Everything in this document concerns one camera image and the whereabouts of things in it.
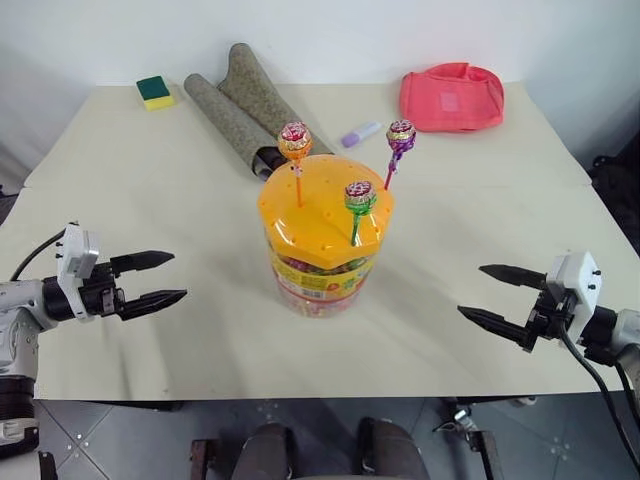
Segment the sponge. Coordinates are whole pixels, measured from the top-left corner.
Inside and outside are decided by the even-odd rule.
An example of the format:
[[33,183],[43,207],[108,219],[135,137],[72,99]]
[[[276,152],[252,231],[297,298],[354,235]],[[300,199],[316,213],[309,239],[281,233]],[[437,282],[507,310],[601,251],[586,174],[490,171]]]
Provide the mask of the sponge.
[[136,82],[144,106],[148,111],[170,107],[175,103],[161,76],[145,78]]

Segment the white table surface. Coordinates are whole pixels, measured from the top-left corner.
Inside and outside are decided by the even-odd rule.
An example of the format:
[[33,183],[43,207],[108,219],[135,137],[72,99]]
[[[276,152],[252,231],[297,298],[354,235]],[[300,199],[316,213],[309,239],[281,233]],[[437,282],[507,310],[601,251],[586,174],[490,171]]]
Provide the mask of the white table surface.
[[[352,90],[317,90],[331,88],[337,98],[346,98],[343,90]],[[110,107],[96,107],[96,97],[110,98]],[[456,311],[458,304],[478,306],[524,324],[535,301],[535,291],[501,284],[477,267],[508,263],[546,271],[555,255],[588,249],[603,271],[600,303],[616,310],[640,308],[640,261],[591,187],[574,172],[566,152],[564,159],[556,157],[557,175],[551,174],[553,165],[545,157],[532,173],[523,173],[527,178],[495,171],[494,177],[502,175],[501,181],[511,183],[496,186],[485,169],[476,171],[478,182],[472,185],[468,172],[453,172],[448,162],[441,168],[449,169],[451,185],[419,184],[418,177],[424,180],[419,172],[426,170],[415,164],[430,161],[422,150],[415,155],[421,162],[407,156],[394,179],[391,228],[358,303],[333,319],[300,317],[280,302],[268,266],[255,206],[261,184],[217,132],[206,128],[188,101],[145,112],[143,119],[136,110],[140,105],[123,107],[128,105],[126,98],[137,100],[128,88],[97,89],[74,120],[72,134],[67,131],[32,174],[29,187],[0,227],[0,269],[8,276],[34,246],[66,221],[79,220],[84,228],[99,232],[102,258],[146,249],[176,255],[162,267],[121,277],[118,282],[128,298],[161,288],[187,288],[189,294],[144,318],[70,321],[42,335],[38,388],[43,398],[593,391],[591,378],[555,342],[540,340],[529,355]],[[119,155],[105,154],[102,161],[87,157],[90,152],[99,154],[99,149],[85,137],[95,136],[98,146],[107,149],[104,132],[97,128],[104,124],[99,117],[115,116],[116,111],[130,126],[112,133],[110,145],[119,145]],[[144,128],[147,124],[153,128]],[[504,127],[512,130],[508,124]],[[470,137],[459,138],[471,142]],[[423,145],[433,141],[430,136],[418,138]],[[454,137],[447,142],[454,145]],[[500,136],[495,142],[478,142],[490,151],[499,150],[498,144],[507,149],[510,143]],[[539,148],[552,151],[555,142],[555,134],[548,135],[551,146]],[[167,151],[182,160],[174,165],[167,154],[156,163],[155,154]],[[386,164],[382,155],[379,161]],[[411,175],[412,168],[418,173]],[[545,169],[547,174],[540,173]],[[92,180],[96,175],[114,183],[98,186]],[[545,175],[550,179],[546,183]],[[24,277],[40,278],[54,271],[49,252],[34,261]],[[600,371],[616,388],[615,372]]]

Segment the white wall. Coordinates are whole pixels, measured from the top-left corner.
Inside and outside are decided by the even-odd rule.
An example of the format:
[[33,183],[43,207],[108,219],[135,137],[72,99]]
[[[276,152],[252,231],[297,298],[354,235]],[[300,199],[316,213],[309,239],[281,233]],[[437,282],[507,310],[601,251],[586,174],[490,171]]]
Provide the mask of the white wall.
[[33,167],[91,85],[221,79],[238,41],[276,82],[382,82],[459,60],[524,79],[582,161],[637,128],[640,0],[2,0],[0,143]]

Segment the pink bag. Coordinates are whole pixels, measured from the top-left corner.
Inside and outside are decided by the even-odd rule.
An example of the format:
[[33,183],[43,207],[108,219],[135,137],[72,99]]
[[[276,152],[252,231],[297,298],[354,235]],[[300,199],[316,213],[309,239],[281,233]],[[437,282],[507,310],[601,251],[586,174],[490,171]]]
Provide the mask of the pink bag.
[[400,109],[423,132],[479,130],[502,123],[504,91],[489,70],[444,63],[405,75]]

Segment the yellow jar lid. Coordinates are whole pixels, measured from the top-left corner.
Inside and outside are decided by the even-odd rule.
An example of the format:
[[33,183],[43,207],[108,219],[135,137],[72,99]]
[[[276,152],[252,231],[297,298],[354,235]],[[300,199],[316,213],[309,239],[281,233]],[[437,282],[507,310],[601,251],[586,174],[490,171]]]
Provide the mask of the yellow jar lid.
[[[377,253],[393,211],[393,196],[370,168],[337,155],[302,160],[302,206],[296,196],[291,164],[283,165],[264,185],[258,208],[274,250],[324,269]],[[356,246],[351,245],[353,214],[344,203],[345,187],[368,181],[377,201],[360,219]]]

